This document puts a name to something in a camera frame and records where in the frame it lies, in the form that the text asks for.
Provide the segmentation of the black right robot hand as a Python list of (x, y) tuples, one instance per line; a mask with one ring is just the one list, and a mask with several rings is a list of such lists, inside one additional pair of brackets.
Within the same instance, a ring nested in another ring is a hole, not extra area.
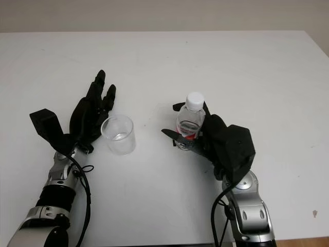
[(215, 144), (219, 142), (219, 133), (226, 128), (226, 125), (218, 115), (209, 112), (206, 103), (203, 105), (203, 110), (205, 111), (205, 120), (197, 138), (188, 139), (170, 129), (162, 129), (161, 131), (173, 140), (174, 146), (181, 144), (184, 149), (208, 159), (214, 166), (215, 178), (221, 181), (225, 175), (225, 167), (220, 162)]

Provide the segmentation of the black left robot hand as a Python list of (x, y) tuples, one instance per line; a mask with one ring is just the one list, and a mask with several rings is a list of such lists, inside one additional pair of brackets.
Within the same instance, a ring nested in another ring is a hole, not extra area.
[(112, 84), (102, 97), (104, 85), (105, 71), (100, 70), (70, 118), (69, 133), (85, 153), (93, 152), (92, 143), (101, 136), (101, 125), (114, 106), (116, 87)]

